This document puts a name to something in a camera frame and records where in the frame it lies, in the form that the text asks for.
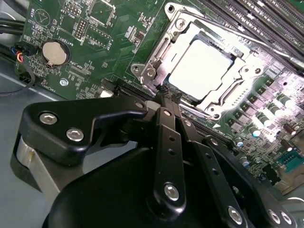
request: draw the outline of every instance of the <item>connector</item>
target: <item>connector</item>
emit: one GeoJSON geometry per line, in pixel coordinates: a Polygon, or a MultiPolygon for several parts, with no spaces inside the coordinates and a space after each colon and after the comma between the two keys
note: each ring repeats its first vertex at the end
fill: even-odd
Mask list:
{"type": "Polygon", "coordinates": [[[37,54],[37,52],[38,52],[38,47],[37,46],[29,44],[25,41],[21,41],[21,42],[16,43],[13,46],[13,48],[16,51],[21,52],[24,56],[32,56],[32,55],[37,54]]]}

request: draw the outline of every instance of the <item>cpu socket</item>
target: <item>cpu socket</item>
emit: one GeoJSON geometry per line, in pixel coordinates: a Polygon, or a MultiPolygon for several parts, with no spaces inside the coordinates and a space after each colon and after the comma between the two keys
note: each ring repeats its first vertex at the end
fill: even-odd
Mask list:
{"type": "Polygon", "coordinates": [[[148,61],[131,65],[132,73],[153,94],[169,82],[188,107],[220,119],[243,100],[264,66],[238,36],[203,21],[197,9],[167,3],[164,10],[170,24],[148,61]]]}

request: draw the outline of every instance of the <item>metal arm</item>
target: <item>metal arm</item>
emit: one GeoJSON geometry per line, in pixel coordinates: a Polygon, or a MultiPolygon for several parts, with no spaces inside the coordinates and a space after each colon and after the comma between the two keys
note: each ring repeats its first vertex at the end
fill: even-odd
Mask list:
{"type": "Polygon", "coordinates": [[[296,227],[219,139],[202,139],[181,117],[166,88],[154,102],[116,97],[30,105],[11,164],[19,178],[38,185],[53,204],[50,228],[78,227],[84,221],[83,226],[94,227],[101,217],[105,227],[121,222],[133,227],[296,227]],[[86,154],[131,140],[138,142],[136,150],[83,175],[86,154]],[[243,194],[245,207],[233,187],[243,194]],[[128,209],[119,213],[121,207],[128,209]],[[110,220],[113,214],[117,220],[110,220]]]}

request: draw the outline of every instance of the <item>black capacitor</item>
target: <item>black capacitor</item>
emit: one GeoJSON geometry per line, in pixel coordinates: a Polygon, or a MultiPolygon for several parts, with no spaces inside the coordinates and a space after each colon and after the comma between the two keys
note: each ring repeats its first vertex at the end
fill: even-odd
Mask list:
{"type": "Polygon", "coordinates": [[[296,134],[296,130],[294,128],[292,128],[289,124],[284,124],[283,128],[285,129],[285,131],[287,131],[289,134],[291,135],[295,135],[296,134]]]}
{"type": "Polygon", "coordinates": [[[283,139],[280,143],[288,152],[293,150],[292,146],[285,139],[283,139]]]}

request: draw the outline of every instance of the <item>black cable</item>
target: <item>black cable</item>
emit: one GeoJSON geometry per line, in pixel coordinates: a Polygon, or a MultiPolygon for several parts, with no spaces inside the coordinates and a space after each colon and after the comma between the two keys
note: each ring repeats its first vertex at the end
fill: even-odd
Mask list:
{"type": "Polygon", "coordinates": [[[24,21],[0,18],[0,25],[7,25],[7,26],[12,26],[12,27],[23,28],[24,21]]]}
{"type": "Polygon", "coordinates": [[[7,27],[7,26],[0,26],[0,33],[8,33],[8,34],[21,36],[22,33],[23,33],[23,29],[22,28],[7,27]]]}
{"type": "Polygon", "coordinates": [[[9,58],[14,59],[14,61],[16,61],[16,55],[14,55],[14,54],[12,53],[12,51],[10,50],[9,47],[7,47],[7,46],[5,46],[5,45],[3,45],[3,44],[0,44],[0,53],[6,55],[6,56],[8,56],[9,58]]]}
{"type": "Polygon", "coordinates": [[[15,12],[23,16],[24,18],[27,17],[27,9],[23,7],[19,2],[16,0],[3,0],[9,7],[11,7],[15,12]]]}
{"type": "Polygon", "coordinates": [[[8,55],[6,55],[4,53],[1,53],[1,52],[0,52],[0,58],[4,59],[4,60],[6,60],[6,61],[8,61],[10,63],[16,63],[16,59],[13,59],[10,56],[8,56],[8,55]]]}
{"type": "Polygon", "coordinates": [[[22,88],[20,90],[13,91],[13,92],[7,92],[7,93],[0,93],[0,97],[15,96],[15,95],[18,95],[18,94],[22,94],[34,85],[34,83],[36,81],[36,77],[34,75],[34,72],[32,71],[32,69],[30,68],[30,66],[27,63],[23,62],[23,63],[20,63],[20,64],[29,73],[30,83],[28,83],[24,88],[22,88]]]}

